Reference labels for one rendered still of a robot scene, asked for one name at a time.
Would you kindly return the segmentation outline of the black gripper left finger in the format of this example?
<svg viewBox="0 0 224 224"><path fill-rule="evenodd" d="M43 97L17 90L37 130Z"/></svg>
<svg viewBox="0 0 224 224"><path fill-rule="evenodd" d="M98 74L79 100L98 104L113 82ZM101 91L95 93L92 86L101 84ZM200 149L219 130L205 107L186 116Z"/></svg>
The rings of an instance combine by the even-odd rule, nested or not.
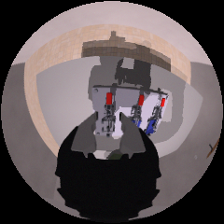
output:
<svg viewBox="0 0 224 224"><path fill-rule="evenodd" d="M68 162L78 158L88 158L88 153L96 151L95 120L98 120L97 111L76 126L63 140L58 152L56 176L60 177L63 167Z"/></svg>

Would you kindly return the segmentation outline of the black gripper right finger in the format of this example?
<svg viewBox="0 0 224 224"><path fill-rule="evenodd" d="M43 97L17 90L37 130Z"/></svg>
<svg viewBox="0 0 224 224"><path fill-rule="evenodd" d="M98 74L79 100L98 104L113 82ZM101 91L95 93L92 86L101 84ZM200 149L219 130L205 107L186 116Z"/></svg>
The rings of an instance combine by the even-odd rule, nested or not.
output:
<svg viewBox="0 0 224 224"><path fill-rule="evenodd" d="M121 136L119 151L128 154L129 159L137 159L149 164L156 174L156 178L161 177L159 167L159 155L152 141L146 133L135 125L127 116L119 112L121 122Z"/></svg>

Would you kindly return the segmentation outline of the grey metal fixture plate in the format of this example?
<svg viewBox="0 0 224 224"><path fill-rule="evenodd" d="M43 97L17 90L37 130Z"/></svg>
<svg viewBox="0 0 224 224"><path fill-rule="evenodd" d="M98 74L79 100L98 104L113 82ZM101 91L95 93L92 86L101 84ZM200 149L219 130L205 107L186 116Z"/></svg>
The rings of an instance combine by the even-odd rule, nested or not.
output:
<svg viewBox="0 0 224 224"><path fill-rule="evenodd" d="M110 135L123 135L121 128L121 122L119 121L119 112L122 112L129 119L133 119L131 116L132 106L137 106L139 102L140 94L145 95L145 99L142 105L142 114L140 128L143 130L147 129L148 119L152 119L155 116L152 116L154 107L159 108L161 105L161 99L169 97L169 95L157 93L153 91L142 91L136 89L127 89L127 88L113 88L113 87L92 87L92 109L93 113L98 112L98 120L96 121L96 133L100 135L106 135L102 133L102 128L104 124L101 124L102 119L105 119L104 116L104 106L106 105L106 94L112 92L112 105L114 106L114 116L112 119L116 120L116 124L113 125L115 132ZM97 93L93 93L93 90L97 89Z"/></svg>

